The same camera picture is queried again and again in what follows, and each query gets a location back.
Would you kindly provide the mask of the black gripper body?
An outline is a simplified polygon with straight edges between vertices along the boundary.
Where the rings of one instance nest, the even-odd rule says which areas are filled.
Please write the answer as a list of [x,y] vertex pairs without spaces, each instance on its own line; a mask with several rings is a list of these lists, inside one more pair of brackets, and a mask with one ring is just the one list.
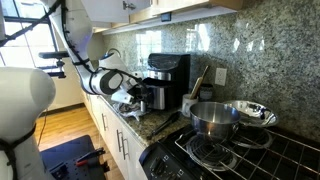
[[135,85],[128,91],[128,93],[131,95],[130,103],[148,103],[149,91],[146,87]]

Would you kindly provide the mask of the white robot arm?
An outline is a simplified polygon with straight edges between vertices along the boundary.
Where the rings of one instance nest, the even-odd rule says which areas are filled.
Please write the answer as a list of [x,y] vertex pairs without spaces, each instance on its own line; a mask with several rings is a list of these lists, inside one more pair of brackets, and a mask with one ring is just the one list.
[[[120,66],[120,58],[108,55],[109,67],[95,69],[88,57],[92,22],[82,0],[41,0],[60,35],[80,77],[82,89],[93,95],[118,96],[126,104],[145,106],[148,92],[138,78],[141,92],[130,93],[133,77]],[[43,70],[30,67],[0,68],[1,180],[54,180],[45,166],[34,136],[36,119],[53,102],[56,88]]]

